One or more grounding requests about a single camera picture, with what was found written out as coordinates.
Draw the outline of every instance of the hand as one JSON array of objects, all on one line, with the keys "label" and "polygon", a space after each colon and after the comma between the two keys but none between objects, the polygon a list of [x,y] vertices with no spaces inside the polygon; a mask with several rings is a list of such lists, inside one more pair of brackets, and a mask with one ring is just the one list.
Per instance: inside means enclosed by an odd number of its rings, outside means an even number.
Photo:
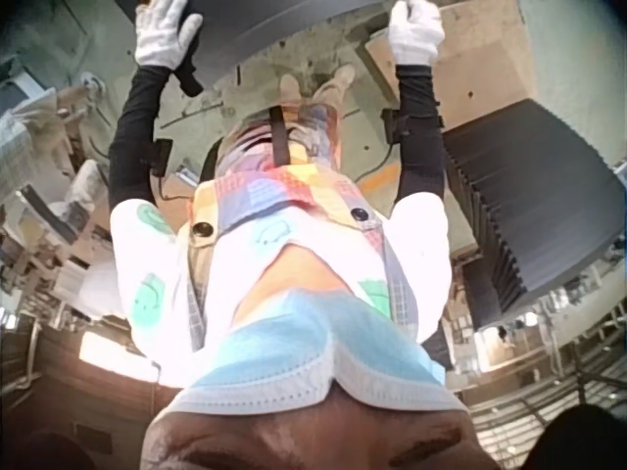
[{"label": "hand", "polygon": [[178,69],[203,23],[202,15],[190,15],[179,32],[185,5],[187,0],[151,0],[137,7],[135,60],[139,66]]},{"label": "hand", "polygon": [[397,65],[430,66],[444,40],[440,10],[426,0],[399,0],[390,15],[388,40]]}]

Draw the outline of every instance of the window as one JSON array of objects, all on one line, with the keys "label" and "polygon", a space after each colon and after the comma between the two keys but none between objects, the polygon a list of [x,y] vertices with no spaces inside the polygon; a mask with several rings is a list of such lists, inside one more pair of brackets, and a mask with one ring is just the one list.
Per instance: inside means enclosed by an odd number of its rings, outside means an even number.
[{"label": "window", "polygon": [[5,330],[13,331],[18,328],[18,316],[0,306],[0,324],[4,326]]},{"label": "window", "polygon": [[80,345],[80,360],[135,380],[157,382],[159,371],[146,357],[128,352],[122,345],[90,331]]}]

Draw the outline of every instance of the pipe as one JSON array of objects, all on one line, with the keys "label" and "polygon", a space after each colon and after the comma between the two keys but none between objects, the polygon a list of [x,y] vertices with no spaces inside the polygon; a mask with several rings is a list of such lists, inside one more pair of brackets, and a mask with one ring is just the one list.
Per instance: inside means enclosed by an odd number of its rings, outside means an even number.
[{"label": "pipe", "polygon": [[41,324],[39,320],[35,320],[32,325],[32,331],[30,332],[30,343],[28,344],[28,358],[26,360],[26,376],[23,383],[18,385],[18,390],[27,390],[32,383],[32,368],[35,364],[35,352],[37,351],[37,339],[39,338],[39,331],[41,331]]},{"label": "pipe", "polygon": [[18,406],[20,406],[22,403],[24,403],[26,400],[28,400],[33,394],[32,390],[29,390],[28,392],[24,392],[22,394],[21,397],[19,397],[18,399],[16,399],[11,406],[9,406],[7,409],[4,410],[5,413],[10,413],[11,411],[13,411],[14,409],[16,409]]},{"label": "pipe", "polygon": [[[40,377],[41,377],[41,373],[39,372],[35,372],[34,374],[31,374],[30,383],[32,383],[32,381],[34,380],[39,379]],[[20,389],[20,385],[23,385],[27,381],[28,381],[28,377],[25,375],[24,377],[20,377],[19,379],[14,380],[10,384],[5,385],[4,387],[2,387],[2,391],[0,391],[0,397],[4,397],[5,395],[8,395],[9,393],[15,390],[22,390]]]}]

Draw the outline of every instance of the black ridged panel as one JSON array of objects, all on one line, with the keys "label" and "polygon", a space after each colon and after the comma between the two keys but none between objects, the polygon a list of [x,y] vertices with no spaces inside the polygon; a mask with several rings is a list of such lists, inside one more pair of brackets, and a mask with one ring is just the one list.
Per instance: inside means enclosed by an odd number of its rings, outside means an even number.
[{"label": "black ridged panel", "polygon": [[451,190],[503,312],[575,277],[624,230],[618,178],[532,100],[446,132],[445,145]]}]

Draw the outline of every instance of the face mask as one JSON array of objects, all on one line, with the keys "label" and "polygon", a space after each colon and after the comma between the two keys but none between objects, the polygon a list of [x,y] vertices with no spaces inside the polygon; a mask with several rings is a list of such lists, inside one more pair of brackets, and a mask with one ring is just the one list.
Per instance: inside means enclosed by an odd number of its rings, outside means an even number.
[{"label": "face mask", "polygon": [[[199,352],[198,363],[203,363]],[[333,381],[378,408],[466,410],[444,368],[376,309],[347,293],[290,291],[260,307],[207,357],[162,415],[250,415],[324,401]]]}]

